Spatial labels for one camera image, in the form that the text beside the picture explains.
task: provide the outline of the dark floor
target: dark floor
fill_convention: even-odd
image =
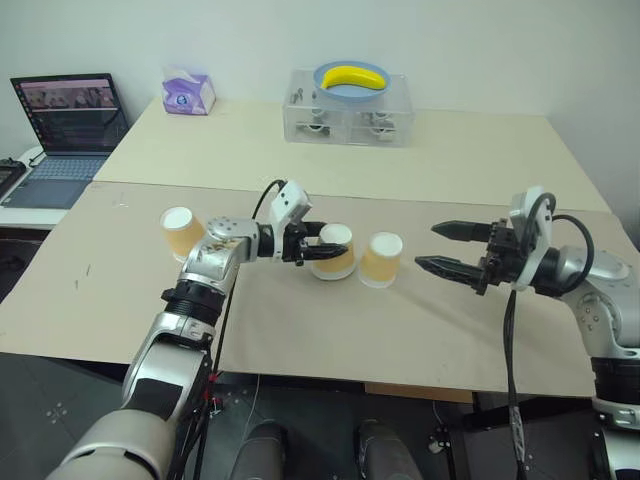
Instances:
[[[120,404],[120,385],[37,357],[0,354],[0,379],[3,479],[46,477],[93,422]],[[202,479],[228,478],[254,393],[255,387],[220,387],[225,405],[211,421]],[[447,407],[438,404],[441,415]],[[360,420],[373,417],[397,431],[425,479],[449,478],[445,454],[427,449],[437,423],[429,401],[263,385],[247,428],[277,419],[289,429],[291,478],[356,479],[351,434]],[[592,428],[589,412],[527,424],[529,479],[588,478],[584,458]],[[466,444],[473,480],[515,478],[506,428],[468,434]]]

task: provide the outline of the blue bowl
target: blue bowl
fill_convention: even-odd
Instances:
[[[371,88],[359,87],[357,85],[336,85],[335,87],[322,88],[320,85],[322,85],[322,80],[326,71],[330,68],[339,67],[342,65],[353,65],[354,67],[362,67],[366,68],[367,70],[372,70],[376,73],[379,73],[384,78],[387,86],[382,90],[373,90]],[[376,97],[379,97],[380,95],[383,95],[391,87],[391,77],[380,67],[371,65],[370,63],[354,62],[348,60],[325,63],[321,67],[316,68],[316,71],[313,72],[313,81],[316,84],[316,90],[322,95],[333,98],[334,100],[338,100],[340,102],[347,103],[367,102]]]

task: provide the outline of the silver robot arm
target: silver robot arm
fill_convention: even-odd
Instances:
[[[640,287],[624,260],[589,248],[550,247],[555,197],[533,187],[514,196],[510,220],[492,224],[450,221],[432,230],[452,240],[487,243],[478,266],[442,256],[416,257],[425,270],[471,286],[483,295],[488,285],[509,282],[515,290],[532,286],[573,311],[595,373],[593,408],[602,424],[594,437],[591,473],[596,480],[616,472],[640,472]]]
[[[208,420],[210,349],[240,264],[269,257],[302,265],[345,252],[307,245],[324,225],[302,221],[310,209],[306,192],[289,181],[271,204],[269,224],[227,217],[207,223],[176,286],[162,294],[167,305],[129,367],[122,407],[98,420],[49,480],[182,478]]]

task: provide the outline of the yellow banana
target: yellow banana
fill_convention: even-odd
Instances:
[[[335,85],[357,85],[359,87],[382,90],[387,86],[384,77],[377,72],[352,65],[340,65],[327,70],[322,78],[322,88]]]

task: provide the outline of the transparent plastic container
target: transparent plastic container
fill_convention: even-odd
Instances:
[[[343,102],[316,89],[313,70],[294,70],[282,108],[289,142],[404,147],[409,145],[413,109],[404,75],[391,75],[382,95]]]

